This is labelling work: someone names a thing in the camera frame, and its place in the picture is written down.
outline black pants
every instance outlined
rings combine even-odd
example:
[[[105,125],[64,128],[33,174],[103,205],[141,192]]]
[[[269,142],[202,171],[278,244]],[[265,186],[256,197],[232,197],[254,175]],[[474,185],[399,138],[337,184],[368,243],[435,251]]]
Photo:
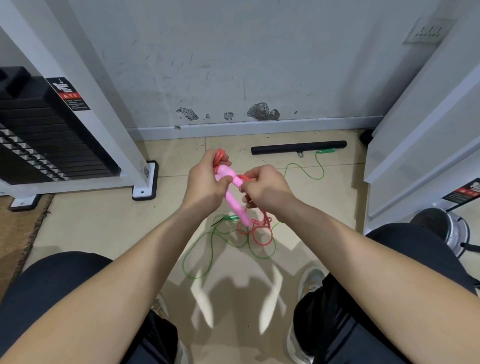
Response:
[[[384,225],[367,236],[475,294],[471,277],[452,250],[429,230],[396,223]],[[331,274],[323,280],[322,288],[308,293],[298,303],[293,326],[303,351],[315,356],[314,363],[410,363]]]
[[[475,293],[450,248],[428,230],[389,224],[368,236]],[[97,254],[68,252],[31,265],[10,286],[0,305],[0,357],[50,307],[110,262]],[[300,345],[319,362],[326,357],[333,364],[408,363],[331,275],[321,289],[298,303],[293,322]],[[177,329],[150,312],[123,363],[172,363],[177,343]]]

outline carpet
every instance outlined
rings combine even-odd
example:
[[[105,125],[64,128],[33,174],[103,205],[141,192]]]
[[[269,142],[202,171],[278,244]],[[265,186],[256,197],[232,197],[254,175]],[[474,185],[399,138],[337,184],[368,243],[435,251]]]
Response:
[[[10,282],[22,272],[52,199],[53,194],[45,194],[34,210],[10,212],[12,198],[0,197],[0,302]]]

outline white sneaker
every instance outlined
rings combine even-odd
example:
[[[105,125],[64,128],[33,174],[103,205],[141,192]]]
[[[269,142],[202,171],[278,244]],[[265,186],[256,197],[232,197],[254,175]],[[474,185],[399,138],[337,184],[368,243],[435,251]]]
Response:
[[[159,317],[164,318],[165,320],[169,319],[168,309],[163,296],[159,293],[155,300],[153,301],[152,311],[155,312]],[[185,348],[185,345],[180,341],[177,344],[177,356],[175,357],[174,364],[191,364],[193,360],[190,358],[190,354]]]
[[[325,278],[321,268],[319,266],[309,267],[303,272],[300,277],[298,286],[298,301],[300,301],[307,293],[313,292],[322,286],[322,281]],[[293,330],[293,322],[288,330],[287,341],[285,346],[286,352],[289,357],[297,364],[312,364],[313,356],[309,356],[303,352],[300,347],[295,331]]]

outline white baseboard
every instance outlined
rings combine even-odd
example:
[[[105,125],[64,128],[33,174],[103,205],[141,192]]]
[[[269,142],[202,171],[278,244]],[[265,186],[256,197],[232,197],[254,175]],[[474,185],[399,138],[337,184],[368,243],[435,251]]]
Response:
[[[274,121],[240,121],[212,124],[183,125],[127,129],[133,140],[162,140],[195,138],[221,135],[269,134],[287,132],[308,132],[331,129],[374,128],[383,116],[355,116],[340,118],[316,118]]]

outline peeling paint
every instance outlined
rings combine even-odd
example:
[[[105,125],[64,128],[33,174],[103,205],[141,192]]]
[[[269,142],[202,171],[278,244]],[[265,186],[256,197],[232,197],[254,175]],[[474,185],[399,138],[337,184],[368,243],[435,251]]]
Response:
[[[229,111],[229,112],[224,112],[223,113],[223,118],[225,120],[232,120],[233,119],[233,112]]]
[[[280,113],[277,109],[270,110],[266,102],[259,102],[248,109],[247,116],[256,120],[267,121],[278,120]]]
[[[192,109],[179,108],[177,112],[181,112],[190,121],[198,120],[197,114],[195,114]]]

